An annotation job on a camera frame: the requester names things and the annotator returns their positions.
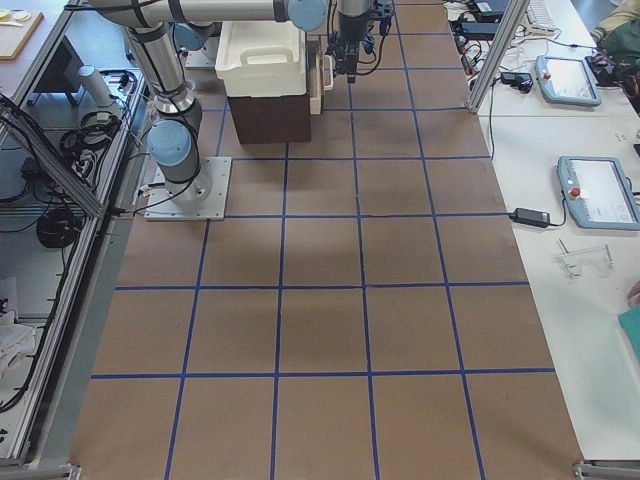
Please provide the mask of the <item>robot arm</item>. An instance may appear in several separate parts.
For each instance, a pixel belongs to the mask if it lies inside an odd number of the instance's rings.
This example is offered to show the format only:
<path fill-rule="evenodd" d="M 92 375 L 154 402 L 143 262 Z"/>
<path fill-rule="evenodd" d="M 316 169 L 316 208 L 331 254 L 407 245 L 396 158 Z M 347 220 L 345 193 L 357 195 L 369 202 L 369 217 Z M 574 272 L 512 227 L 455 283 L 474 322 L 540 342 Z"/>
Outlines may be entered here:
<path fill-rule="evenodd" d="M 372 1 L 330 1 L 326 54 L 334 61 L 334 73 L 344 75 L 349 84 L 358 76 L 361 43 L 369 33 Z"/>
<path fill-rule="evenodd" d="M 168 23 L 198 27 L 231 23 L 244 28 L 244 37 L 257 38 L 258 51 L 267 50 L 267 30 L 291 28 L 299 56 L 295 65 L 301 85 L 282 93 L 285 78 L 277 74 L 251 86 L 247 96 L 230 95 L 236 125 L 245 143 L 308 142 L 311 139 L 309 95 L 305 85 L 306 32 L 319 27 L 326 14 L 324 1 L 93 1 L 90 6 L 124 28 L 134 56 L 155 94 L 160 121 L 151 128 L 149 151 L 162 171 L 166 191 L 178 204 L 198 205 L 209 197 L 211 178 L 204 173 L 198 150 L 202 107 L 187 86 L 181 63 L 168 33 Z"/>

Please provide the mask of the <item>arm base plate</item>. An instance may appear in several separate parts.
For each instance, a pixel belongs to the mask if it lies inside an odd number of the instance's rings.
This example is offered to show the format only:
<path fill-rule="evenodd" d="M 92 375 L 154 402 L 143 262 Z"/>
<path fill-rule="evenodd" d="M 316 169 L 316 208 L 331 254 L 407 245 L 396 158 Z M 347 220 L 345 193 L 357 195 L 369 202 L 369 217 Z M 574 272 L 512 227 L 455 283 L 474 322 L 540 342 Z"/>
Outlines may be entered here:
<path fill-rule="evenodd" d="M 223 220 L 231 177 L 230 157 L 203 157 L 199 175 L 185 192 L 171 198 L 181 187 L 169 183 L 165 186 L 164 175 L 156 168 L 154 182 L 163 185 L 151 190 L 150 208 L 143 210 L 150 221 L 196 221 Z"/>

